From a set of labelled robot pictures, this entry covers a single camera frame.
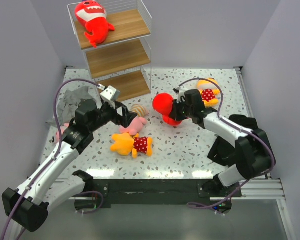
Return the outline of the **orange doll polka dot dress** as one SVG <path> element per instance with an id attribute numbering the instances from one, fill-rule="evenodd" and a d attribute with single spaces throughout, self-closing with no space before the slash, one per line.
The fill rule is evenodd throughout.
<path id="1" fill-rule="evenodd" d="M 153 155 L 153 139 L 147 136 L 139 136 L 137 133 L 131 136 L 129 133 L 113 134 L 114 143 L 110 146 L 112 152 L 116 152 L 121 156 L 131 155 L 134 159 L 138 154 L 145 154 L 148 157 Z"/>

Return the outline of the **orange doll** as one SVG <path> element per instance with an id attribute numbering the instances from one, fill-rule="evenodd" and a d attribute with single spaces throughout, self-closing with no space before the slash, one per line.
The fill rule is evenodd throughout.
<path id="1" fill-rule="evenodd" d="M 196 88 L 201 94 L 202 101 L 206 108 L 213 107 L 219 103 L 217 96 L 220 94 L 220 90 L 216 87 L 218 82 L 214 78 L 207 78 L 208 80 L 199 80 L 196 84 Z"/>

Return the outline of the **red shark plush with face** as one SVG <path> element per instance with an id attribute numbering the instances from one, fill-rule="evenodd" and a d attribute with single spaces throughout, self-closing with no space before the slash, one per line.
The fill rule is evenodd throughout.
<path id="1" fill-rule="evenodd" d="M 85 28 L 84 36 L 94 48 L 107 39 L 110 31 L 115 31 L 115 26 L 107 20 L 106 9 L 96 0 L 85 0 L 77 4 L 74 14 Z"/>

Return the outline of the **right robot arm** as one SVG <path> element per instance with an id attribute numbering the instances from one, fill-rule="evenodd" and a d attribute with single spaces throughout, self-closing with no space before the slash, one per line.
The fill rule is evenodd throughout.
<path id="1" fill-rule="evenodd" d="M 261 130 L 243 127 L 223 117 L 212 107 L 205 107 L 197 89 L 174 89 L 177 99 L 172 102 L 170 118 L 176 121 L 191 119 L 201 128 L 217 134 L 228 142 L 235 152 L 234 164 L 214 176 L 207 187 L 220 197 L 225 196 L 231 186 L 270 172 L 276 160 L 267 134 Z"/>

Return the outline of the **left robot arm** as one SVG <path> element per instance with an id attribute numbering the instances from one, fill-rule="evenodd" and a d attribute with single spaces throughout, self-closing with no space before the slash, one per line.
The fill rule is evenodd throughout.
<path id="1" fill-rule="evenodd" d="M 127 128 L 137 116 L 121 102 L 104 102 L 98 108 L 93 100 L 82 101 L 48 160 L 17 189 L 7 188 L 3 192 L 2 202 L 9 220 L 31 233 L 37 231 L 49 214 L 44 196 L 65 168 L 93 141 L 93 133 L 109 122 Z"/>

